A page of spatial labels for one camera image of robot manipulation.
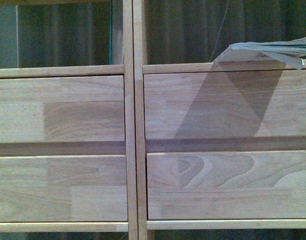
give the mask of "gray curtain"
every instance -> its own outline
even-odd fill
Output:
[[[15,232],[0,233],[0,240],[127,240],[126,232]]]
[[[108,65],[110,2],[0,6],[0,68]]]
[[[149,64],[209,62],[228,0],[149,0]],[[306,36],[306,0],[230,0],[214,58],[229,44]]]

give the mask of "drawer front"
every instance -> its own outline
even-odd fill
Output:
[[[124,141],[123,76],[0,79],[0,143]]]
[[[126,158],[0,157],[0,222],[127,221]]]
[[[147,140],[306,136],[306,70],[144,75]]]
[[[306,151],[147,154],[150,220],[306,218]]]

